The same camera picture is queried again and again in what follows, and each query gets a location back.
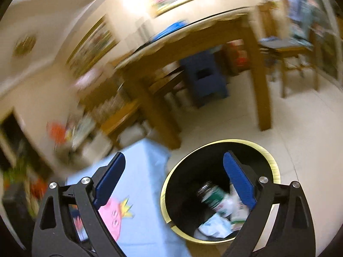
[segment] trash can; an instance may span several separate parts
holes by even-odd
[[[246,140],[227,139],[209,143],[184,157],[169,173],[161,193],[161,210],[165,222],[180,237],[199,244],[232,241],[237,232],[225,239],[202,241],[194,238],[195,230],[214,211],[201,203],[197,191],[207,181],[229,193],[229,178],[223,167],[224,153],[231,150],[242,164],[251,166],[257,175],[280,184],[280,172],[274,158],[263,147]]]

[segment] ceiling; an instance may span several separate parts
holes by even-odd
[[[13,0],[0,21],[0,95],[50,65],[77,21],[104,0]],[[13,57],[18,41],[35,35],[32,52]]]

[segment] blue plastic stool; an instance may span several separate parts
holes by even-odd
[[[217,93],[222,98],[228,96],[226,80],[210,51],[202,51],[179,62],[185,69],[188,89],[197,107],[203,106],[203,98],[212,93]]]

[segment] tablecloth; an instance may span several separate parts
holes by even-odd
[[[160,209],[160,195],[166,178],[169,151],[148,139],[142,139],[121,151],[126,168],[111,199],[126,203],[127,217],[121,220],[118,245],[127,257],[191,257],[185,241],[165,223]],[[114,155],[97,162],[67,179],[75,184],[106,166]]]

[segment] pink cartoon character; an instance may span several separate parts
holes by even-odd
[[[128,200],[129,198],[126,198],[123,202],[119,202],[115,198],[110,198],[107,204],[99,209],[99,214],[115,241],[120,236],[121,220],[134,217],[129,212],[132,206],[127,205]]]

